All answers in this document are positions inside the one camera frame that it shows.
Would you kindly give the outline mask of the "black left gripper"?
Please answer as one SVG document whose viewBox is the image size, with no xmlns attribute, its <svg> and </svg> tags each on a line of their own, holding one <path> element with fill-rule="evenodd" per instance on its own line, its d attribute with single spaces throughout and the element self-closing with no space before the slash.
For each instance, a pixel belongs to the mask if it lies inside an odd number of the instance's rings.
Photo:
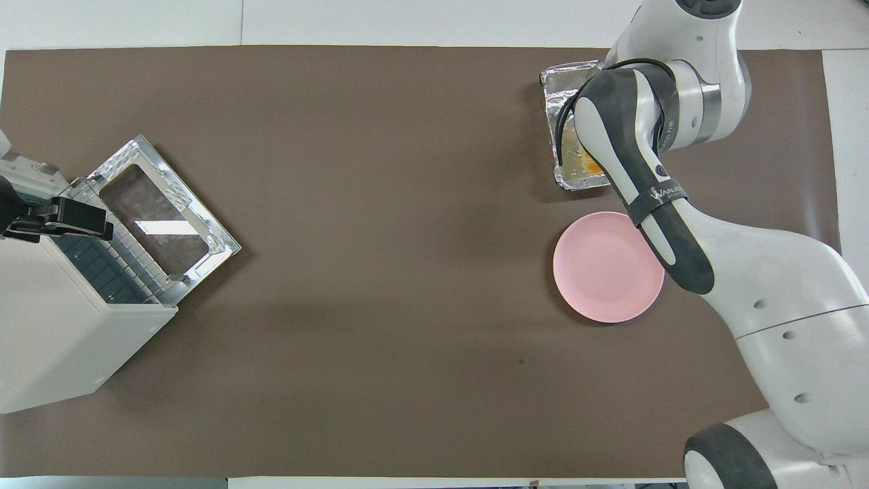
<svg viewBox="0 0 869 489">
<path fill-rule="evenodd" d="M 52 198 L 52 228 L 46 225 L 40 203 L 22 199 L 12 183 L 0 176 L 0 237 L 39 242 L 40 236 L 78 234 L 104 241 L 114 238 L 108 211 L 65 197 Z"/>
</svg>

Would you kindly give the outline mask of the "aluminium foil tray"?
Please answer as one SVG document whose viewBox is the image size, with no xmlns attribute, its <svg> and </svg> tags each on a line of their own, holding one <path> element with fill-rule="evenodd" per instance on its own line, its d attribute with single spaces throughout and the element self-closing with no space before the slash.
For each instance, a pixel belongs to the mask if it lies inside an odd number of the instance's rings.
<svg viewBox="0 0 869 489">
<path fill-rule="evenodd" d="M 590 60 L 584 62 L 572 62 L 550 66 L 540 72 L 540 86 L 545 98 L 545 112 L 547 116 L 547 128 L 553 153 L 553 178 L 565 191 L 586 191 L 597 187 L 609 186 L 610 181 L 605 176 L 593 175 L 569 179 L 562 173 L 561 142 L 562 130 L 567 124 L 574 125 L 574 114 L 570 103 L 574 101 L 574 95 L 594 75 L 603 68 L 602 62 Z"/>
</svg>

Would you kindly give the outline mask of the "sliced orange bread loaf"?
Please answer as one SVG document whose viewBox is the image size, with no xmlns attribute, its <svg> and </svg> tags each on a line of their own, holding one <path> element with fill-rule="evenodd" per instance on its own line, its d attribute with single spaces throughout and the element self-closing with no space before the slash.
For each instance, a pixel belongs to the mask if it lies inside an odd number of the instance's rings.
<svg viewBox="0 0 869 489">
<path fill-rule="evenodd" d="M 581 145 L 572 123 L 567 124 L 562 130 L 561 161 L 562 173 L 569 179 L 603 174 L 596 161 Z"/>
</svg>

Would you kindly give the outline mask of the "glass oven door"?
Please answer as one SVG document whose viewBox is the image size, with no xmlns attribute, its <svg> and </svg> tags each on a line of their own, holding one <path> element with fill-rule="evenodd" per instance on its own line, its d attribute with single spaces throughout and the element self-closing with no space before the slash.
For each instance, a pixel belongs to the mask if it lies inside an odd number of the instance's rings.
<svg viewBox="0 0 869 489">
<path fill-rule="evenodd" d="M 118 217 L 155 261 L 164 306 L 176 306 L 241 251 L 241 244 L 143 135 L 84 177 L 81 195 Z"/>
</svg>

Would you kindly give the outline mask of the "white toaster oven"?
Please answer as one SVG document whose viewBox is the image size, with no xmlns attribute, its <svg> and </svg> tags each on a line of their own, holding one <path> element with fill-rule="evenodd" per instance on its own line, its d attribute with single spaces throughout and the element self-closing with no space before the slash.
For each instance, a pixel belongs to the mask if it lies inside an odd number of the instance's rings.
<svg viewBox="0 0 869 489">
<path fill-rule="evenodd" d="M 12 151 L 0 131 L 0 176 L 45 205 L 69 185 L 52 166 Z M 0 237 L 0 415 L 95 392 L 178 306 L 107 304 L 53 238 Z"/>
</svg>

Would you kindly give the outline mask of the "brown paper table mat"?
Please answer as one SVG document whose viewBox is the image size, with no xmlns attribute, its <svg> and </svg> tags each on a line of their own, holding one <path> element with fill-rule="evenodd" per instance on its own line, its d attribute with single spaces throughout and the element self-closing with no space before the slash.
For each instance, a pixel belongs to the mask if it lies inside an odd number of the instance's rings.
<svg viewBox="0 0 869 489">
<path fill-rule="evenodd" d="M 767 407 L 666 278 L 605 326 L 553 281 L 574 220 L 539 73 L 603 48 L 29 50 L 0 129 L 87 175 L 143 135 L 242 245 L 95 393 L 0 416 L 0 474 L 682 477 Z"/>
</svg>

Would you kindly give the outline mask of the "pink round plate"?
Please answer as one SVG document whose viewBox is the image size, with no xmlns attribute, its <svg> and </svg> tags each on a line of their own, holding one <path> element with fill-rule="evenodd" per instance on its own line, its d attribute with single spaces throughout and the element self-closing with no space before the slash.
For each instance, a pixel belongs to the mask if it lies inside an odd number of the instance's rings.
<svg viewBox="0 0 869 489">
<path fill-rule="evenodd" d="M 584 318 L 618 324 L 655 303 L 665 270 L 624 213 L 600 211 L 571 223 L 553 250 L 553 280 Z"/>
</svg>

